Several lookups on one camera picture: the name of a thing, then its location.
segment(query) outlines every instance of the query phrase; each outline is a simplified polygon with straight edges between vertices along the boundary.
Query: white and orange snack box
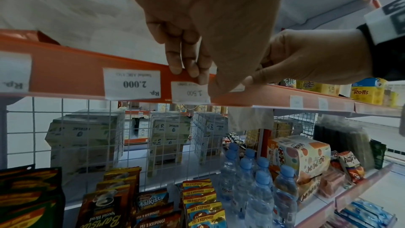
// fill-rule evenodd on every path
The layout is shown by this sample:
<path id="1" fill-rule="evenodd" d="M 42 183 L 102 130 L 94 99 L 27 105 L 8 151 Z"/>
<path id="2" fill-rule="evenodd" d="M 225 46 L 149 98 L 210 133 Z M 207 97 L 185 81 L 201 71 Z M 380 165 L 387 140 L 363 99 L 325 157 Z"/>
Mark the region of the white and orange snack box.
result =
<path id="1" fill-rule="evenodd" d="M 295 169 L 297 183 L 326 171 L 330 163 L 330 146 L 304 136 L 288 136 L 267 141 L 269 169 L 279 173 L 281 165 Z"/>

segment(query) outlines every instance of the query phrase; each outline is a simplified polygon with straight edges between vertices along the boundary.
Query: water bottle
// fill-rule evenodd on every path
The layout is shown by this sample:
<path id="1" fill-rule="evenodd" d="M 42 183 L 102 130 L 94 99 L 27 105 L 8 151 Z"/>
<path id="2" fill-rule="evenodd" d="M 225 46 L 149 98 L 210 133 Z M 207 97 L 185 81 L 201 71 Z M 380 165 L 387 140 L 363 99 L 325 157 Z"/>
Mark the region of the water bottle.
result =
<path id="1" fill-rule="evenodd" d="M 253 173 L 254 173 L 254 176 L 256 176 L 256 172 L 261 170 L 261 171 L 269 174 L 270 175 L 269 186 L 270 186 L 270 190 L 273 191 L 273 179 L 271 179 L 271 174 L 270 174 L 270 171 L 269 171 L 269 164 L 270 164 L 269 160 L 266 159 L 265 157 L 258 158 L 257 159 L 256 171 L 253 170 Z"/>
<path id="2" fill-rule="evenodd" d="M 257 169 L 257 167 L 256 167 L 257 164 L 256 164 L 256 160 L 254 159 L 254 154 L 255 154 L 255 151 L 252 149 L 246 149 L 246 151 L 245 151 L 245 157 L 252 161 L 253 170 Z"/>
<path id="3" fill-rule="evenodd" d="M 236 162 L 239 162 L 239 146 L 237 143 L 230 143 L 228 150 L 236 152 Z"/>
<path id="4" fill-rule="evenodd" d="M 252 162 L 244 157 L 239 162 L 236 170 L 235 183 L 232 188 L 232 203 L 234 213 L 240 218 L 245 218 L 246 204 L 248 202 L 248 190 L 254 184 Z"/>
<path id="5" fill-rule="evenodd" d="M 225 153 L 225 160 L 222 163 L 221 169 L 219 171 L 219 188 L 221 189 L 221 192 L 219 194 L 225 201 L 230 201 L 232 200 L 232 186 L 236 173 L 235 151 L 228 150 Z"/>
<path id="6" fill-rule="evenodd" d="M 295 216 L 298 212 L 298 191 L 294 181 L 294 169 L 282 165 L 280 174 L 274 180 L 274 219 L 282 223 L 286 228 L 295 226 Z"/>
<path id="7" fill-rule="evenodd" d="M 248 228 L 272 228 L 274 199 L 270 191 L 270 175 L 257 171 L 255 185 L 248 191 L 245 226 Z"/>

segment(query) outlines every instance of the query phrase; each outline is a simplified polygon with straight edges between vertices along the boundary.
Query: clear plastic bottle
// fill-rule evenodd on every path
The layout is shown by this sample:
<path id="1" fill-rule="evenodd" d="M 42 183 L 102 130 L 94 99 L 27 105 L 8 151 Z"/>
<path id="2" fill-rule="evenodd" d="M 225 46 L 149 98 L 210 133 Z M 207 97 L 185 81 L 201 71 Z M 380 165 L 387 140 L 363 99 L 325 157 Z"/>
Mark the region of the clear plastic bottle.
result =
<path id="1" fill-rule="evenodd" d="M 227 151 L 225 153 L 225 159 L 222 163 L 221 169 L 219 170 L 219 188 L 221 192 L 220 196 L 225 201 L 232 200 L 232 186 L 235 180 L 236 174 L 236 152 Z"/>
<path id="2" fill-rule="evenodd" d="M 245 218 L 246 204 L 249 199 L 248 190 L 253 184 L 252 162 L 244 157 L 240 160 L 236 170 L 235 183 L 232 188 L 233 210 L 240 219 Z"/>
<path id="3" fill-rule="evenodd" d="M 273 179 L 271 178 L 271 174 L 269 171 L 269 164 L 270 164 L 270 162 L 268 159 L 266 159 L 265 157 L 260 157 L 257 159 L 256 171 L 253 171 L 253 172 L 254 172 L 254 176 L 256 176 L 256 172 L 259 170 L 269 174 L 270 175 L 269 186 L 270 186 L 270 190 L 273 191 Z"/>
<path id="4" fill-rule="evenodd" d="M 255 185 L 250 188 L 246 205 L 245 226 L 248 228 L 272 228 L 274 199 L 270 191 L 270 175 L 257 171 Z"/>
<path id="5" fill-rule="evenodd" d="M 236 162 L 239 163 L 239 146 L 237 143 L 230 143 L 228 150 L 236 152 Z"/>
<path id="6" fill-rule="evenodd" d="M 245 158 L 248 158 L 252 161 L 252 169 L 255 170 L 257 169 L 257 164 L 256 160 L 254 159 L 255 151 L 252 149 L 246 149 L 245 151 Z"/>
<path id="7" fill-rule="evenodd" d="M 273 194 L 275 202 L 274 219 L 282 223 L 286 228 L 295 226 L 295 217 L 298 212 L 298 191 L 294 181 L 294 169 L 282 165 L 280 174 L 274 180 Z"/>

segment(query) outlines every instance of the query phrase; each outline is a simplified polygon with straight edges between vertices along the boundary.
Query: blue bottle cap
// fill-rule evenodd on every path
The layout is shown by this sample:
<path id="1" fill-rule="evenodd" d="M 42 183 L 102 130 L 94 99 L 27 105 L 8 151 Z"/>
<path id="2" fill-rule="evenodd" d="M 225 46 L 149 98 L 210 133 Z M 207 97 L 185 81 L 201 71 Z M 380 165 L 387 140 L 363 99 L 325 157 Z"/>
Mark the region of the blue bottle cap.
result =
<path id="1" fill-rule="evenodd" d="M 260 157 L 257 159 L 257 165 L 261 168 L 268 168 L 269 167 L 269 160 L 266 159 L 265 157 Z"/>
<path id="2" fill-rule="evenodd" d="M 229 144 L 229 149 L 230 149 L 231 151 L 237 152 L 237 151 L 239 150 L 239 146 L 238 146 L 236 143 L 230 143 L 230 144 Z"/>
<path id="3" fill-rule="evenodd" d="M 280 167 L 280 173 L 285 177 L 293 178 L 294 174 L 295 174 L 295 170 L 290 166 L 282 165 Z"/>
<path id="4" fill-rule="evenodd" d="M 255 151 L 252 149 L 246 149 L 246 151 L 245 151 L 245 155 L 250 158 L 254 158 L 254 154 L 255 154 Z"/>
<path id="5" fill-rule="evenodd" d="M 244 157 L 240 160 L 239 166 L 243 169 L 249 170 L 252 168 L 252 161 Z"/>
<path id="6" fill-rule="evenodd" d="M 225 153 L 225 156 L 228 159 L 234 160 L 234 159 L 236 159 L 236 152 L 227 150 L 227 152 Z"/>
<path id="7" fill-rule="evenodd" d="M 256 182 L 261 185 L 268 185 L 270 183 L 270 175 L 259 170 L 256 172 Z"/>

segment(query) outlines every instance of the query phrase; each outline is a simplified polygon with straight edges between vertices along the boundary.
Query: black sleeve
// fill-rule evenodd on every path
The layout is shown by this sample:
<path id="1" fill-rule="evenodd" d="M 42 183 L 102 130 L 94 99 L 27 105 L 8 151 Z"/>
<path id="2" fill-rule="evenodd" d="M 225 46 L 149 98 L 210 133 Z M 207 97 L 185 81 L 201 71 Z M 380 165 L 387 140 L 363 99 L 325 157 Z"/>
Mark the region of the black sleeve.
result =
<path id="1" fill-rule="evenodd" d="M 367 24 L 357 27 L 368 42 L 373 59 L 373 77 L 405 80 L 405 36 L 374 45 Z"/>

